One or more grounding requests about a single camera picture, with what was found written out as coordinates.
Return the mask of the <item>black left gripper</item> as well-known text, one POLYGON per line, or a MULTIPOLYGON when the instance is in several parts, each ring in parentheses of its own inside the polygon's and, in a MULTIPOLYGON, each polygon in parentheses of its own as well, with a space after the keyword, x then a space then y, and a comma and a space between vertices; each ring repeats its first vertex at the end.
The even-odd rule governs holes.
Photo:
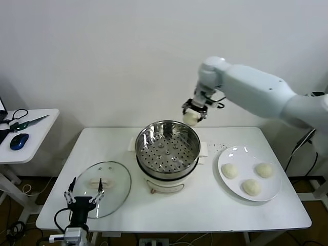
POLYGON ((71 226, 84 226, 87 223, 89 212, 96 208, 96 203, 100 202, 104 197, 104 188, 102 179, 99 180, 98 191, 94 197, 90 196, 73 196, 73 189, 76 183, 76 177, 69 184, 68 189, 64 192, 64 197, 67 204, 69 204, 69 210, 71 210, 71 226))

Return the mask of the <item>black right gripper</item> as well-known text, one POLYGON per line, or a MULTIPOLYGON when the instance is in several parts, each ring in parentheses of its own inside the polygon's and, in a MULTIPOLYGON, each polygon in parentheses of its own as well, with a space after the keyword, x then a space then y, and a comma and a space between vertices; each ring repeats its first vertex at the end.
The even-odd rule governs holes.
POLYGON ((194 105, 198 108, 201 108, 199 110, 200 118, 199 121, 202 121, 207 118, 208 115, 208 107, 204 107, 206 105, 206 93, 208 90, 206 88, 196 88, 194 90, 194 95, 192 99, 188 99, 183 105, 182 105, 182 113, 186 114, 187 109, 191 107, 191 105, 194 105))

